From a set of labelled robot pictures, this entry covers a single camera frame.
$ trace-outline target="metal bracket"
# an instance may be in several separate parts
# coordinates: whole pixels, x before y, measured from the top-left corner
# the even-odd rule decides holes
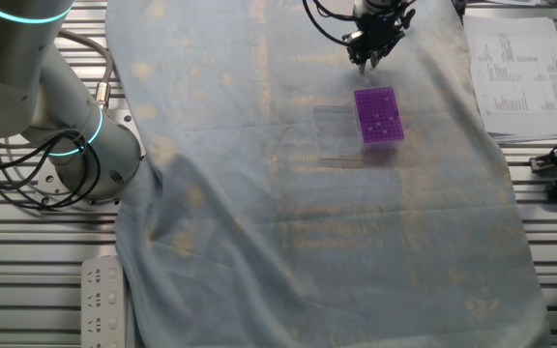
[[[121,110],[121,109],[114,109],[108,110],[106,112],[106,116],[111,120],[115,121],[116,123],[128,128],[136,140],[139,142],[139,146],[141,147],[141,157],[145,156],[145,148],[143,147],[143,143],[141,142],[141,138],[139,137],[138,129],[136,128],[136,123],[134,119],[130,115],[128,110]],[[69,189],[62,184],[55,172],[55,166],[48,160],[44,163],[40,173],[38,174],[38,184],[37,187],[46,192],[65,192]],[[39,192],[36,192],[36,200],[42,201],[44,204],[52,204],[60,200],[63,196],[51,195],[46,196]],[[109,198],[109,199],[102,199],[96,200],[92,198],[91,194],[86,199],[74,204],[73,206],[66,209],[66,214],[87,214],[87,213],[96,213],[96,214],[117,214],[120,209],[120,202],[126,196],[126,189],[122,189],[117,197]],[[53,215],[53,214],[62,214],[61,212],[42,212],[45,215]]]
[[[557,177],[557,165],[551,161],[551,155],[543,155],[530,159],[530,168],[533,173]]]

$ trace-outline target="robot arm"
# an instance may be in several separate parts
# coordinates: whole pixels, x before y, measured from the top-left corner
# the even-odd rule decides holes
[[[319,0],[312,0],[318,12],[324,17],[353,21],[358,31],[343,35],[342,40],[333,38],[317,23],[313,17],[308,0],[303,0],[308,18],[313,25],[328,39],[347,47],[349,59],[358,65],[363,73],[366,61],[370,59],[375,68],[379,61],[395,48],[405,37],[403,29],[408,29],[415,9],[407,11],[416,0],[355,0],[353,15],[333,14]]]
[[[70,191],[91,190],[88,198],[98,200],[114,196],[133,177],[141,152],[132,132],[106,117],[105,105],[53,44],[72,4],[0,0],[0,138],[21,134],[39,146],[63,132],[77,133],[91,151],[64,138],[48,158]],[[101,84],[98,94],[105,95],[108,83]],[[90,152],[96,155],[87,160]]]

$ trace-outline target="teal light ring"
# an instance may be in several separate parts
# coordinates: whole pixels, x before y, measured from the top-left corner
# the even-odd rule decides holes
[[[98,127],[96,128],[96,132],[94,133],[94,136],[92,136],[91,139],[89,139],[89,141],[87,142],[88,144],[91,144],[92,141],[94,141],[94,139],[96,139],[96,137],[98,136],[98,133],[101,131],[101,128],[103,127],[103,109],[99,107],[99,110],[101,111],[101,119],[100,122],[98,123]],[[69,151],[67,153],[61,153],[61,154],[49,154],[50,156],[68,156],[68,155],[72,155],[72,154],[76,154],[78,152],[78,148]]]
[[[11,15],[11,14],[6,14],[4,12],[0,11],[0,17],[10,20],[10,21],[14,21],[17,23],[25,23],[25,24],[43,24],[43,23],[49,23],[52,22],[54,20],[57,20],[61,17],[63,17],[64,15],[67,15],[68,12],[71,10],[73,6],[70,5],[70,8],[65,10],[62,14],[58,14],[56,16],[53,16],[51,18],[41,18],[41,19],[35,19],[35,18],[23,18],[23,17],[19,17],[19,16],[15,16],[15,15]]]

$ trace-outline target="cloth fold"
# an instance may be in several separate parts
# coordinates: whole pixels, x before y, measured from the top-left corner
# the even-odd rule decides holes
[[[359,74],[300,0],[108,3],[108,47],[148,153],[116,221],[131,344],[549,345],[461,24],[448,0],[414,6],[407,37]],[[402,147],[319,158],[312,109],[377,87],[395,89]]]

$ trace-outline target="purple pipette tip box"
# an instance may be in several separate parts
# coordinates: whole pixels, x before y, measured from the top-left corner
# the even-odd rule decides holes
[[[365,150],[387,149],[404,138],[392,87],[354,92]]]

